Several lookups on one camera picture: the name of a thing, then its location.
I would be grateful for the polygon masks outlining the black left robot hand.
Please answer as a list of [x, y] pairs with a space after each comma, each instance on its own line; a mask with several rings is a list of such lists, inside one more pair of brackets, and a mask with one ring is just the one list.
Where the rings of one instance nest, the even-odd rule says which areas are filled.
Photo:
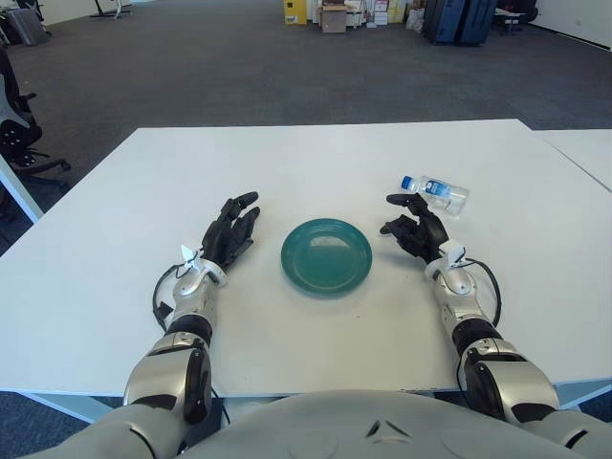
[[226, 271], [252, 245], [251, 235], [260, 208], [248, 207], [258, 197], [258, 193], [252, 191], [225, 202], [219, 216], [209, 225], [202, 239], [203, 259]]

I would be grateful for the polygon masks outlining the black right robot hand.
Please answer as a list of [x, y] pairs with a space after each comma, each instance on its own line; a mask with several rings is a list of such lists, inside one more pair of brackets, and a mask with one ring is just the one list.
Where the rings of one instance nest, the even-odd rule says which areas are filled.
[[398, 245], [414, 257], [422, 258], [427, 264], [441, 257], [440, 246], [449, 238], [446, 229], [419, 194], [389, 194], [386, 202], [407, 208], [417, 220], [400, 215], [385, 222], [380, 228], [381, 235], [393, 235]]

